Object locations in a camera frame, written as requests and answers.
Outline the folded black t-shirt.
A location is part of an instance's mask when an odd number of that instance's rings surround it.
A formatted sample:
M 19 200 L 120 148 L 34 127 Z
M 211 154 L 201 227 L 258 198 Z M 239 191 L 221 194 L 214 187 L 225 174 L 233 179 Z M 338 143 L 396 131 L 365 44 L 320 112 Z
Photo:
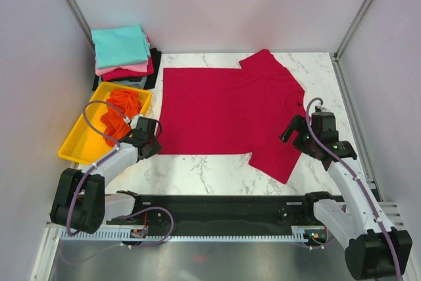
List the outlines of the folded black t-shirt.
M 111 82 L 116 82 L 117 84 L 123 84 L 124 81 L 133 82 L 136 87 L 139 84 L 141 89 L 153 89 L 155 88 L 157 82 L 157 76 L 159 73 L 159 67 L 161 65 L 162 52 L 159 51 L 156 47 L 151 49 L 151 58 L 149 59 L 147 65 L 147 74 L 146 76 L 141 77 L 121 77 L 117 79 L 112 79 Z

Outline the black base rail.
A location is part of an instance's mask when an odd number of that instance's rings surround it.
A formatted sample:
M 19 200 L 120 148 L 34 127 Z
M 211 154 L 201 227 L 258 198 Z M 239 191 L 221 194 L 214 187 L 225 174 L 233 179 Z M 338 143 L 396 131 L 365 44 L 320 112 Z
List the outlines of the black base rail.
M 192 232 L 280 233 L 282 227 L 322 226 L 307 211 L 301 195 L 141 195 L 135 211 L 163 207 L 174 229 Z

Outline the crimson red t-shirt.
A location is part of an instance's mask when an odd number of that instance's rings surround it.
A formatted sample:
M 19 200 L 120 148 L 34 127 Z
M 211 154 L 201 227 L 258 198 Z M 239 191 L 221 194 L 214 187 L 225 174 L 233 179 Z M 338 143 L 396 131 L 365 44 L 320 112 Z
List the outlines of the crimson red t-shirt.
M 239 68 L 165 68 L 159 136 L 163 155 L 239 155 L 285 184 L 300 152 L 280 141 L 305 90 L 267 49 Z

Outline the folded pink t-shirt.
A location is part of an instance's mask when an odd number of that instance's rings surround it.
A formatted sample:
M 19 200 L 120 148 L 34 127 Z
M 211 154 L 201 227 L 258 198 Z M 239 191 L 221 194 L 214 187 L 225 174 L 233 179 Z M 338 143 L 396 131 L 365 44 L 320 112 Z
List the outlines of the folded pink t-shirt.
M 117 68 L 121 68 L 123 70 L 129 70 L 129 71 L 133 71 L 133 72 L 146 73 L 148 64 L 149 64 L 149 62 L 145 61 L 143 63 L 137 63 L 137 64 L 127 64 L 127 65 L 99 68 L 97 66 L 97 63 L 95 63 L 95 74 L 98 75 L 98 76 L 102 76 L 106 73 L 109 73 L 109 72 L 112 72 L 112 71 L 116 70 Z

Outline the folded grey-blue t-shirt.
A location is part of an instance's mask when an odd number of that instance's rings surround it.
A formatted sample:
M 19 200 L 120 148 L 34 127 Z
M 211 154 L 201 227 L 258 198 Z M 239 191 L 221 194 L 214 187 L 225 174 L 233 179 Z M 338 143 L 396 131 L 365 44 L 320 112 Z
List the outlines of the folded grey-blue t-shirt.
M 129 78 L 121 78 L 119 80 L 113 80 L 112 81 L 115 84 L 133 87 L 136 89 L 143 89 L 145 87 L 145 84 L 147 83 L 147 77 L 129 77 Z

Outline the folded red t-shirt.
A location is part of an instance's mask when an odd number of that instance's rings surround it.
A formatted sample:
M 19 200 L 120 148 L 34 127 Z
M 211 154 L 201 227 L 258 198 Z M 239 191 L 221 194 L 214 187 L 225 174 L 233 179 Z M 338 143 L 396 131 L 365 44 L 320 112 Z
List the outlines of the folded red t-shirt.
M 147 76 L 154 73 L 153 68 L 153 60 L 151 57 L 148 59 L 149 64 L 147 65 L 147 72 L 140 73 L 140 72 L 133 72 L 129 70 L 123 70 L 121 68 L 117 68 L 116 70 L 106 73 L 101 76 L 102 81 L 111 82 L 113 80 L 119 80 L 121 78 L 129 78 L 129 77 L 142 77 Z

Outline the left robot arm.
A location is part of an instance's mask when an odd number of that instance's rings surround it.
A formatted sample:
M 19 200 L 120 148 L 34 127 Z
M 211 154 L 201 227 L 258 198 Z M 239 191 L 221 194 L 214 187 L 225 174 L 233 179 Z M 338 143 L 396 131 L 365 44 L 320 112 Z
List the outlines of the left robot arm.
M 121 138 L 106 136 L 112 149 L 87 167 L 67 168 L 60 176 L 50 211 L 52 223 L 66 228 L 69 236 L 92 234 L 103 222 L 127 215 L 134 209 L 134 198 L 127 193 L 106 196 L 105 188 L 121 172 L 162 149 L 162 124 L 136 115 L 125 118 L 128 131 Z

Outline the orange t-shirt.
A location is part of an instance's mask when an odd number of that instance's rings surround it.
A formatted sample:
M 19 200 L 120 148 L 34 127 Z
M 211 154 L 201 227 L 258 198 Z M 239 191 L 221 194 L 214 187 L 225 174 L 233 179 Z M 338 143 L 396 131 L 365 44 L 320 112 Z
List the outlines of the orange t-shirt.
M 106 110 L 100 118 L 103 125 L 102 132 L 107 135 L 103 136 L 103 140 L 108 147 L 113 147 L 115 142 L 109 138 L 120 140 L 130 131 L 122 114 L 131 119 L 140 113 L 143 103 L 139 99 L 138 90 L 133 89 L 114 89 L 103 98 L 103 101 L 113 105 L 113 107 L 105 105 Z

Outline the yellow plastic tray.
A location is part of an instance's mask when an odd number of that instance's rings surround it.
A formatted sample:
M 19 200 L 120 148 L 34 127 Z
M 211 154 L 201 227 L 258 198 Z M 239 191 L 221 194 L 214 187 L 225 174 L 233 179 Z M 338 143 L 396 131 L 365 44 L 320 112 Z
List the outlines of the yellow plastic tray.
M 114 89 L 138 90 L 139 99 L 143 103 L 139 114 L 145 115 L 149 110 L 152 100 L 150 91 L 129 88 L 111 82 L 102 82 L 91 97 L 91 100 L 95 103 L 86 109 L 87 116 L 81 115 L 79 117 L 59 149 L 58 155 L 60 158 L 88 165 L 111 150 L 111 147 L 108 147 L 103 140 L 103 125 L 100 118 L 106 110 L 103 98 L 106 98 L 106 95 Z

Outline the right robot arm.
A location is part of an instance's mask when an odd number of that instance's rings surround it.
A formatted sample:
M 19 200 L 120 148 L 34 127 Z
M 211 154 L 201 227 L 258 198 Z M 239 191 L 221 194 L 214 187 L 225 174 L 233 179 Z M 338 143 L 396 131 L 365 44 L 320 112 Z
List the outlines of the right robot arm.
M 294 148 L 322 163 L 345 202 L 343 210 L 326 192 L 305 195 L 309 213 L 343 247 L 351 276 L 355 280 L 400 279 L 409 261 L 412 239 L 380 207 L 360 173 L 353 146 L 339 140 L 334 114 L 316 110 L 310 116 L 295 115 L 280 140 L 288 142 L 294 132 Z

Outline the right aluminium frame post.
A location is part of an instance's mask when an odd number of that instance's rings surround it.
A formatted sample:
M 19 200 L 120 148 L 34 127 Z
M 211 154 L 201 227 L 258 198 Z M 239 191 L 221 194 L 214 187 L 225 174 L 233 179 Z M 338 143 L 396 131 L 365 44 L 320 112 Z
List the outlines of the right aluminium frame post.
M 360 23 L 366 16 L 367 12 L 369 11 L 372 3 L 374 0 L 363 0 L 356 15 L 351 21 L 351 24 L 349 25 L 345 35 L 343 36 L 343 39 L 341 40 L 338 48 L 336 49 L 335 53 L 333 54 L 334 59 L 338 61 L 341 56 L 344 54 L 350 40 L 352 39 L 354 33 L 356 32 L 357 28 L 359 27 Z

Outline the aluminium front rail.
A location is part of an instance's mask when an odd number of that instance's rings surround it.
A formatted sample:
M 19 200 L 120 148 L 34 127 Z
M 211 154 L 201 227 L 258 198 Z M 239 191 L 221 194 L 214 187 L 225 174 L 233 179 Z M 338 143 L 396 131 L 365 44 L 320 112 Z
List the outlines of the aluminium front rail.
M 379 202 L 379 205 L 383 213 L 387 215 L 387 217 L 394 224 L 394 227 L 396 227 L 396 229 L 401 230 L 404 228 L 399 209 L 394 202 L 381 201 Z

